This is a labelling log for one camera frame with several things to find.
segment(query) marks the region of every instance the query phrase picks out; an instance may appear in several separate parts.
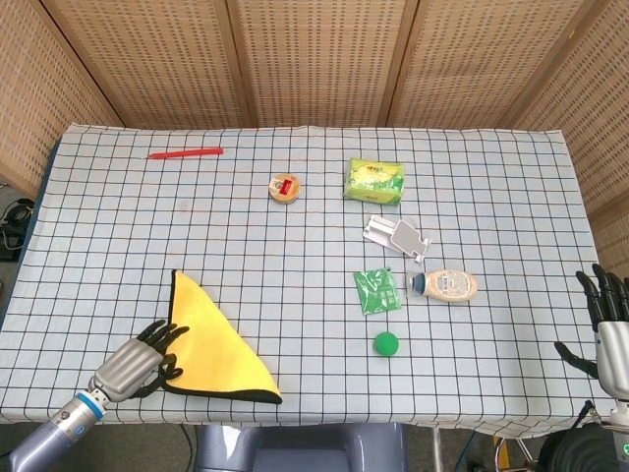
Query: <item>robot finger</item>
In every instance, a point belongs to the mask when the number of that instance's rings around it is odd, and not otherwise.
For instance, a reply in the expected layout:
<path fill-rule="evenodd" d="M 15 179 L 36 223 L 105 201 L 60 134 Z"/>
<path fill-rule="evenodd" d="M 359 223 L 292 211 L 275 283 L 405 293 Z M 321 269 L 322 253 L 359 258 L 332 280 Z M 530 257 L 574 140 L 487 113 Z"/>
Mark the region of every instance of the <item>robot finger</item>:
<path fill-rule="evenodd" d="M 179 336 L 181 336 L 184 332 L 188 332 L 190 330 L 189 327 L 187 326 L 181 326 L 178 327 L 177 329 L 168 332 L 163 339 L 159 340 L 158 342 L 156 342 L 153 345 L 153 349 L 155 349 L 157 352 L 166 352 L 166 348 L 175 340 L 177 339 Z"/>
<path fill-rule="evenodd" d="M 138 334 L 138 341 L 145 341 L 153 332 L 166 323 L 165 320 L 157 320 L 155 323 L 151 323 L 144 331 Z"/>
<path fill-rule="evenodd" d="M 580 270 L 577 272 L 577 279 L 581 285 L 583 285 L 583 289 L 588 300 L 588 312 L 590 313 L 592 329 L 595 332 L 598 332 L 599 323 L 605 321 L 605 316 L 603 315 L 602 306 L 600 304 L 599 291 L 590 278 Z"/>
<path fill-rule="evenodd" d="M 620 306 L 620 319 L 629 322 L 629 289 L 615 273 L 607 274 L 618 293 L 618 305 Z"/>
<path fill-rule="evenodd" d="M 596 362 L 588 361 L 587 359 L 575 356 L 570 349 L 568 349 L 568 346 L 561 341 L 555 341 L 554 348 L 559 354 L 559 357 L 561 357 L 562 361 L 571 365 L 575 369 L 579 369 L 581 372 L 587 374 L 593 379 L 599 378 L 599 368 Z"/>
<path fill-rule="evenodd" d="M 164 334 L 166 334 L 167 332 L 169 332 L 171 329 L 175 327 L 177 327 L 176 324 L 173 324 L 173 323 L 167 324 L 166 326 L 161 327 L 155 333 L 149 336 L 144 342 L 148 344 L 149 346 L 154 346 L 156 342 L 158 342 L 159 340 L 161 340 L 162 337 L 164 337 Z"/>
<path fill-rule="evenodd" d="M 615 284 L 600 265 L 592 264 L 592 270 L 599 280 L 600 299 L 605 319 L 613 322 L 620 321 L 620 300 Z"/>
<path fill-rule="evenodd" d="M 162 385 L 162 379 L 157 376 L 151 383 L 145 386 L 141 386 L 138 390 L 130 396 L 130 398 L 147 398 L 154 391 L 160 388 Z"/>
<path fill-rule="evenodd" d="M 159 375 L 167 381 L 178 378 L 184 373 L 184 370 L 175 367 L 176 364 L 177 356 L 175 354 L 166 354 L 159 365 Z"/>

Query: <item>green bar soap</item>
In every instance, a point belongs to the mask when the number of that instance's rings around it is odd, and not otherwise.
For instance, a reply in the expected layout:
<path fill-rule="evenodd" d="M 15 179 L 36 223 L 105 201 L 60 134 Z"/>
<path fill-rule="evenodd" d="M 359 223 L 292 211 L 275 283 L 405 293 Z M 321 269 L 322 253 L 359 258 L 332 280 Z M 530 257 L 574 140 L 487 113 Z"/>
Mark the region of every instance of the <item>green bar soap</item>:
<path fill-rule="evenodd" d="M 404 164 L 350 159 L 345 198 L 397 205 L 404 192 Z"/>

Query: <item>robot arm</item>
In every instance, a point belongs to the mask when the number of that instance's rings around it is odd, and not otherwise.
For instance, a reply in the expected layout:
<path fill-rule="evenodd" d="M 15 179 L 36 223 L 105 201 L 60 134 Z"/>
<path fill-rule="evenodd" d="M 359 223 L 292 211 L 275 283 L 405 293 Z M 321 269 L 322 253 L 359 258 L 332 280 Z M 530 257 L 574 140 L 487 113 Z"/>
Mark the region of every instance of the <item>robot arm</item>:
<path fill-rule="evenodd" d="M 164 320 L 151 324 L 108 358 L 89 380 L 87 390 L 77 393 L 11 452 L 11 470 L 47 470 L 102 419 L 108 403 L 144 398 L 165 380 L 180 376 L 183 371 L 175 368 L 177 359 L 174 355 L 165 355 L 165 351 L 188 328 L 164 324 Z M 155 373 L 157 377 L 143 386 Z"/>
<path fill-rule="evenodd" d="M 575 356 L 560 341 L 555 342 L 555 348 L 561 359 L 598 379 L 602 389 L 616 400 L 610 422 L 601 422 L 601 425 L 614 431 L 621 470 L 629 470 L 629 278 L 623 283 L 597 264 L 593 265 L 593 270 L 599 289 L 581 271 L 577 272 L 577 278 L 588 299 L 597 361 Z"/>

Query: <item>red stick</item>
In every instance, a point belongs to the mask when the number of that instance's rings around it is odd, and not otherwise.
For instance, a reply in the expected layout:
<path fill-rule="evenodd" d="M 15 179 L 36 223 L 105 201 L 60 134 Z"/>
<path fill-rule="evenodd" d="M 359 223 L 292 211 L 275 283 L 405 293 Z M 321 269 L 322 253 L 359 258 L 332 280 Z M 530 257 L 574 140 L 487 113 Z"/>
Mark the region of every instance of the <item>red stick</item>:
<path fill-rule="evenodd" d="M 220 155 L 222 147 L 202 147 L 200 149 L 173 150 L 169 152 L 152 152 L 149 159 L 170 159 L 171 157 L 188 157 L 190 155 Z"/>

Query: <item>lotion bottle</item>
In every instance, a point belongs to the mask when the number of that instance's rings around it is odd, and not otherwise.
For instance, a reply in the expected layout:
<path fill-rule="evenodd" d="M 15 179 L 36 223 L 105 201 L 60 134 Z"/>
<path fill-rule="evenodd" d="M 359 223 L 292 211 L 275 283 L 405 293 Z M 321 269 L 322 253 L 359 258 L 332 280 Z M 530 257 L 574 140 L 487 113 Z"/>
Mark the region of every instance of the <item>lotion bottle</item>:
<path fill-rule="evenodd" d="M 409 272 L 406 278 L 409 295 L 425 295 L 444 302 L 466 302 L 478 291 L 475 278 L 462 270 Z"/>

